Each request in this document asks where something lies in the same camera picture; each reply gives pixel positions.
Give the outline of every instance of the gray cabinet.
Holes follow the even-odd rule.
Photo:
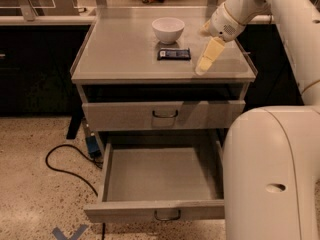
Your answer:
[[[97,203],[85,207],[93,222],[224,217],[217,130],[242,113],[256,72],[231,42],[207,74],[195,74],[208,42],[197,29],[211,13],[208,8],[101,11],[72,69],[104,154]],[[151,22],[176,15],[188,27],[174,46],[190,48],[192,59],[157,61],[162,44]]]

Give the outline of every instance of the tabletop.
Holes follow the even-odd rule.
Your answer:
[[[210,7],[103,8],[72,76],[75,84],[251,82],[255,79],[236,42],[225,50],[202,76],[195,73],[198,59],[210,37],[199,33],[211,17]],[[176,17],[185,22],[181,37],[164,45],[153,33],[152,22]],[[158,61],[160,48],[190,48],[190,61]]]

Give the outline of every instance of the drawer handle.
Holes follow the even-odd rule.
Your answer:
[[[178,210],[178,216],[177,217],[171,217],[171,218],[159,218],[157,210],[154,211],[154,217],[156,220],[159,221],[172,221],[172,220],[179,220],[181,218],[181,210]]]
[[[152,111],[152,115],[157,118],[175,118],[178,116],[178,114],[179,114],[178,110],[175,110],[174,113],[172,114],[166,114],[166,113],[161,114],[159,112],[157,113],[154,110]]]

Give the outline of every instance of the speckled floor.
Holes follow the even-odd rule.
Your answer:
[[[65,139],[69,122],[70,118],[0,118],[1,240],[101,239],[101,224],[90,223],[83,211],[85,204],[95,203],[92,190],[45,164],[47,153],[60,144],[87,152],[82,129],[75,140]],[[98,186],[100,169],[73,149],[58,149],[49,162]],[[224,226],[224,221],[107,224],[105,239],[224,240]]]

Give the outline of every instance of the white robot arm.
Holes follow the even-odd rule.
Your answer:
[[[234,40],[256,15],[270,10],[302,99],[320,104],[320,14],[309,0],[226,0],[213,13],[209,32]]]
[[[227,239],[319,240],[319,12],[309,0],[226,0],[208,27],[228,42],[267,9],[307,106],[254,109],[229,129],[223,147]]]

